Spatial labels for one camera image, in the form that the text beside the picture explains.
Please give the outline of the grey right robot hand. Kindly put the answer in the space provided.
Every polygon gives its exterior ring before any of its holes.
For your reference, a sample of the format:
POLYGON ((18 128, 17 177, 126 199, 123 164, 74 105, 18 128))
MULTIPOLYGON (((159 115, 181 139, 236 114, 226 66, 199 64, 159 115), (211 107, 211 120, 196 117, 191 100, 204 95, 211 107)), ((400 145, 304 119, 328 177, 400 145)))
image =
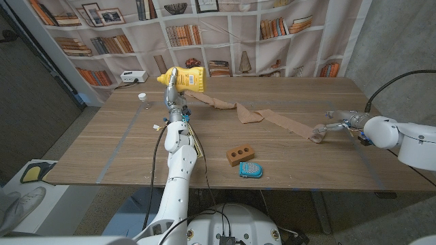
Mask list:
POLYGON ((330 119, 336 119, 336 123, 316 126, 314 133, 324 133, 327 131, 340 131, 342 129, 361 130, 368 120, 372 118, 367 113, 353 110, 335 110, 327 111, 326 116, 330 119))

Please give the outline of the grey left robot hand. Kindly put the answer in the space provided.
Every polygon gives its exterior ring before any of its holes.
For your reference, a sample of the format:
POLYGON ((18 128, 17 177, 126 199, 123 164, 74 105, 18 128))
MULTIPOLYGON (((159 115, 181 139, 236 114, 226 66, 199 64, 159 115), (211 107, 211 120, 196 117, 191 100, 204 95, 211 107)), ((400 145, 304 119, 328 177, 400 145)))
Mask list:
POLYGON ((176 121, 188 122, 191 110, 187 107, 186 98, 184 94, 176 89, 178 69, 172 68, 170 72, 169 83, 166 87, 165 102, 168 107, 169 121, 174 123, 176 121))

